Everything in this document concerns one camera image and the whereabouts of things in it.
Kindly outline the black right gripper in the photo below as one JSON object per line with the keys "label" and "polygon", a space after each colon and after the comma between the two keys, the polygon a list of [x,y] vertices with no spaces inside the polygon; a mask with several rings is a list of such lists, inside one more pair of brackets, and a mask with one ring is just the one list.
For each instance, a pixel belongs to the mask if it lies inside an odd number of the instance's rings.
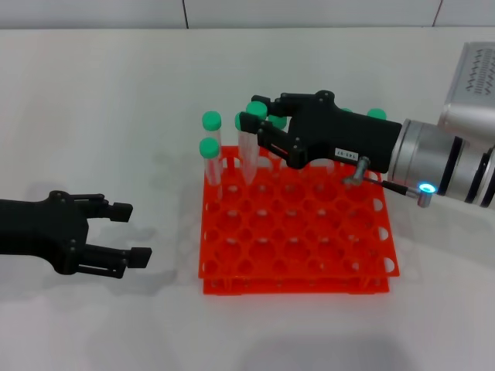
{"label": "black right gripper", "polygon": [[320,158],[355,165],[366,157],[370,170],[388,171],[400,123],[345,111],[328,90],[282,93],[274,100],[254,95],[251,101],[265,105],[268,115],[290,118],[286,133],[270,121],[240,113],[241,130],[255,134],[258,145],[285,160],[288,167],[301,169]]}

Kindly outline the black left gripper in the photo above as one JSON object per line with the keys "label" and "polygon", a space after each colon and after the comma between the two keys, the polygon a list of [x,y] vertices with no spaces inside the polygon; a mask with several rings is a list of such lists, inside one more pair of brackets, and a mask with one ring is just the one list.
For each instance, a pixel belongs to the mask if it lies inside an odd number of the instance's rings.
{"label": "black left gripper", "polygon": [[121,279],[127,268],[146,268],[152,249],[85,246],[87,220],[127,223],[132,211],[131,204],[110,204],[100,193],[70,196],[66,192],[52,191],[46,199],[36,202],[3,199],[1,254],[44,259],[59,274],[82,273]]}

